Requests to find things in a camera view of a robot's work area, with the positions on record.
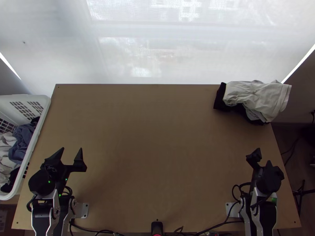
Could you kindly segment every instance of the white laundry basket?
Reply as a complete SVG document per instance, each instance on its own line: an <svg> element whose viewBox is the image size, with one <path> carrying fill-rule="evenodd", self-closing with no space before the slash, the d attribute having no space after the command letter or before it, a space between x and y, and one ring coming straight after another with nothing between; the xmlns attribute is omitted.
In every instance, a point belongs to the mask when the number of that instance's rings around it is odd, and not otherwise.
<svg viewBox="0 0 315 236"><path fill-rule="evenodd" d="M50 98L45 95L6 95L0 96L0 133L12 132L17 125L24 125L31 122L35 117L40 116L36 129L31 138L30 144L20 166L19 173L15 179L13 188L9 193L0 192L0 200L12 198L18 191L25 169L33 153L35 144L46 118Z"/></svg>

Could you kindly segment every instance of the floor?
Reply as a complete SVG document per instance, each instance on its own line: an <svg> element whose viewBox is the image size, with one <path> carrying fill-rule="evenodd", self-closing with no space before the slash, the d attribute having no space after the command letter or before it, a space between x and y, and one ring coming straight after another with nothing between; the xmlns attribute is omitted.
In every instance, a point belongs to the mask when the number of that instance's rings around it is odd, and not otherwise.
<svg viewBox="0 0 315 236"><path fill-rule="evenodd" d="M276 137L280 152L287 151L294 140L299 136L300 125L287 125L287 124L273 124L274 135ZM297 190L302 180L305 179L305 190L315 188L315 167L309 164L312 156L315 154L315 148L310 146L304 139L301 139L295 148L294 155L286 165L286 171L293 190ZM283 155L285 162L290 153ZM315 194L308 194L303 198L302 210L300 220L302 228L296 229L280 229L281 236L308 236L315 232ZM234 236L244 236L244 232L230 232ZM35 235L32 231L25 231L24 236ZM92 235L91 233L75 233L77 236ZM277 230L274 231L274 236L278 236Z"/></svg>

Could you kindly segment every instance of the wire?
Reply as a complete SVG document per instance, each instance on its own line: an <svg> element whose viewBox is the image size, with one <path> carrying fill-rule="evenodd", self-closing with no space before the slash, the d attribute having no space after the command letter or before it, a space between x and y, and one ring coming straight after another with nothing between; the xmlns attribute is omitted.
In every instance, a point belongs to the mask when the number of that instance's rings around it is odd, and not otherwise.
<svg viewBox="0 0 315 236"><path fill-rule="evenodd" d="M294 148L294 147L296 146L296 144L297 144L297 142L298 142L299 140L300 140L300 137L298 137L298 138L292 143L291 147L290 147L287 151L281 153L281 155L290 152L290 151L292 150L292 148Z"/></svg>
<svg viewBox="0 0 315 236"><path fill-rule="evenodd" d="M73 192L72 192L72 189L70 187L65 186L65 189L67 189L69 191L69 195L72 195Z"/></svg>
<svg viewBox="0 0 315 236"><path fill-rule="evenodd" d="M103 230L100 230L100 231L98 231L96 234L95 234L95 236L97 236L98 234L113 234L114 232L113 231L111 231L111 230L107 230L107 229L103 229Z"/></svg>
<svg viewBox="0 0 315 236"><path fill-rule="evenodd" d="M292 152L291 152L290 156L289 156L289 157L287 158L287 160L284 162L284 166L287 165L288 161L289 161L289 160L291 159L291 157L293 156L294 151L295 151L295 147L296 147L296 144L298 143L298 141L299 141L299 138L297 139L295 145L293 146L293 149L292 149Z"/></svg>
<svg viewBox="0 0 315 236"><path fill-rule="evenodd" d="M267 199L271 196L271 194L268 194L267 196L265 196L262 200L256 202L255 204L251 205L250 207L252 208L252 210L255 208L255 207L258 207L260 206L261 204L263 204L265 201L267 201Z"/></svg>
<svg viewBox="0 0 315 236"><path fill-rule="evenodd" d="M235 195L234 195L234 189L235 189L235 187L238 187L238 188L239 188L239 191L240 191L240 193L241 193L241 196L240 196L240 197L242 197L242 196L244 196L244 195L246 194L246 192L244 192L244 191L242 190L242 187L244 187L244 186L246 186L246 185L250 185L250 184L251 184L251 182L246 182L246 183L243 183L243 184L240 184L240 185L235 184L235 185L232 187L232 197L235 199L235 201L238 201L238 202L239 202L239 199L237 199L237 198L235 197Z"/></svg>
<svg viewBox="0 0 315 236"><path fill-rule="evenodd" d="M310 127L312 127L313 124L314 124L314 120L315 120L315 110L313 110L313 111L311 112L311 115L312 115L312 117L313 117L313 120L312 120L312 123L311 123ZM295 147L296 147L297 143L299 142L300 138L301 138L301 135L299 135L299 136L296 138L296 140L292 143L291 147L290 147L287 151L281 153L281 155L283 155L283 154L286 154L286 153L288 153L288 152L290 152L290 151L292 150L290 156L289 156L288 159L285 161L284 166L286 166L286 164L288 163L288 161L289 161L289 160L291 159L291 157L293 156L294 151L295 151Z"/></svg>
<svg viewBox="0 0 315 236"><path fill-rule="evenodd" d="M71 226L73 226L73 227L76 227L76 228L78 228L78 229L80 229L80 230L83 230L83 231L86 231L86 232L96 233L95 236L98 235L98 234L101 234L101 233L104 233L104 234L118 234L118 235L124 236L124 235L121 234L121 233L117 233L117 232L115 233L114 231L107 230L107 229L102 229L102 230L97 231L97 230L91 230L91 229L82 228L82 227L80 227L80 226L78 226L78 225L76 225L76 224L74 223L74 219L71 219L71 220L69 221L69 224L70 224L70 228L71 228Z"/></svg>
<svg viewBox="0 0 315 236"><path fill-rule="evenodd" d="M230 214L231 214L232 208L233 208L236 204L238 204L238 203L239 203L239 201L233 203L233 205L231 206L231 208L230 208L230 210L229 210L229 213L228 213L226 219L225 219L222 223L217 224L217 225L215 225L215 226L213 226L213 227L210 227L210 228L208 228L208 229L205 229L205 230L203 230L203 231L200 231L200 232L196 233L195 236L199 236L199 235L201 235L201 234L203 234L203 233L205 233L205 232L208 232L208 231L210 231L210 230L212 230L212 229L214 229L214 228L218 228L218 227L220 227L220 226L222 226L222 225L225 225L225 224L241 223L241 222L243 223L244 221L241 221L241 220L239 220L239 221L228 221L228 219L229 219L229 217L230 217Z"/></svg>
<svg viewBox="0 0 315 236"><path fill-rule="evenodd" d="M238 188L239 188L239 186L238 186L237 184L235 184L235 185L232 187L232 197L235 199L235 201L239 201L239 200L235 197L235 195L234 195L234 189L235 189L235 187L238 187Z"/></svg>
<svg viewBox="0 0 315 236"><path fill-rule="evenodd" d="M73 233L72 233L71 227L72 227L72 224L70 224L70 226L69 226L69 231L70 231L71 236L74 236Z"/></svg>
<svg viewBox="0 0 315 236"><path fill-rule="evenodd" d="M34 199L37 197L37 194L34 194L32 199L26 204L26 208L29 212L32 212L31 203L33 203Z"/></svg>

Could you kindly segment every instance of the white curtain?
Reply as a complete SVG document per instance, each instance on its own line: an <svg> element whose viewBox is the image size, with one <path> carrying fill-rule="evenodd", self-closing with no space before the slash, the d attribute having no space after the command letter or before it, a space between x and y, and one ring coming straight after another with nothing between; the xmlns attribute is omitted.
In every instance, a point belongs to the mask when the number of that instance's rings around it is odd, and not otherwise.
<svg viewBox="0 0 315 236"><path fill-rule="evenodd" d="M0 0L0 52L56 83L282 81L315 43L315 1Z"/></svg>

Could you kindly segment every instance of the table surface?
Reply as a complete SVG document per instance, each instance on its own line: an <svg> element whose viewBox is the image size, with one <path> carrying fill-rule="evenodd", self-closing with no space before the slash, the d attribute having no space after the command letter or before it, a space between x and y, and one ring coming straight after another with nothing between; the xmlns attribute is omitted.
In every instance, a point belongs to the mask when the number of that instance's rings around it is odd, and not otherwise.
<svg viewBox="0 0 315 236"><path fill-rule="evenodd" d="M245 155L260 147L284 172L276 228L300 227L288 177L271 125L254 126L212 109L218 85L56 85L34 149L12 227L32 229L26 204L29 178L44 159L65 147L64 164L79 148L86 173L68 186L89 203L90 229L149 232L184 226L197 232L224 221L231 188L251 180ZM242 223L219 230L244 230Z"/></svg>

